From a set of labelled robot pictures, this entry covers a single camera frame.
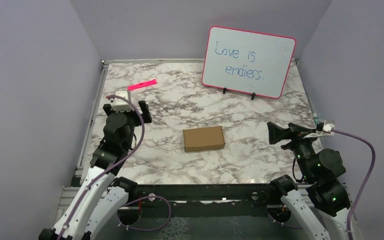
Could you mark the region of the brown cardboard box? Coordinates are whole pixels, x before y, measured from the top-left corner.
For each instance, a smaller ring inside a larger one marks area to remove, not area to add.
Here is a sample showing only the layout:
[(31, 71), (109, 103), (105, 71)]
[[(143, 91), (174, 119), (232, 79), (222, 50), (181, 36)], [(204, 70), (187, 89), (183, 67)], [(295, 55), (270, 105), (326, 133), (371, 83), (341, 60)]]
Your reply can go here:
[(186, 153), (220, 150), (226, 145), (221, 126), (184, 129), (182, 133)]

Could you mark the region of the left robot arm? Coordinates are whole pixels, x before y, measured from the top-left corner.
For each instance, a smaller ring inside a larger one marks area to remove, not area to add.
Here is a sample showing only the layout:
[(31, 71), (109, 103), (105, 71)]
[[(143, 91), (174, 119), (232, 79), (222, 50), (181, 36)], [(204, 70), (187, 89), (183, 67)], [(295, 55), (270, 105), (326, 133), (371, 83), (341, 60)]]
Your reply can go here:
[(103, 106), (107, 114), (104, 137), (86, 177), (61, 218), (41, 231), (40, 240), (94, 240), (118, 207), (135, 203), (137, 184), (116, 176), (143, 141), (143, 134), (134, 141), (135, 127), (152, 122), (148, 104), (144, 100), (138, 104), (140, 108), (133, 106), (131, 111), (117, 111), (115, 104)]

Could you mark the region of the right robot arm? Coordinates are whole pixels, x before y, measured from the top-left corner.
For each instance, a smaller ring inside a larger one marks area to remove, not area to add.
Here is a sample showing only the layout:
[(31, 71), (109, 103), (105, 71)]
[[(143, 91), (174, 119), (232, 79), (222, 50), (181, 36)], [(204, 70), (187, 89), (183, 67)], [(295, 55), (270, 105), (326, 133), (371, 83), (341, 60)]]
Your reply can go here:
[(316, 217), (304, 201), (298, 185), (283, 175), (270, 182), (269, 199), (283, 205), (295, 216), (304, 232), (311, 240), (348, 240), (348, 213), (350, 199), (338, 177), (346, 172), (340, 153), (326, 148), (315, 152), (313, 142), (320, 137), (332, 136), (335, 125), (320, 123), (316, 128), (306, 128), (289, 123), (282, 128), (273, 122), (267, 123), (269, 144), (287, 140), (283, 150), (291, 150), (294, 161), (302, 173), (302, 183), (309, 200), (318, 210), (322, 221)]

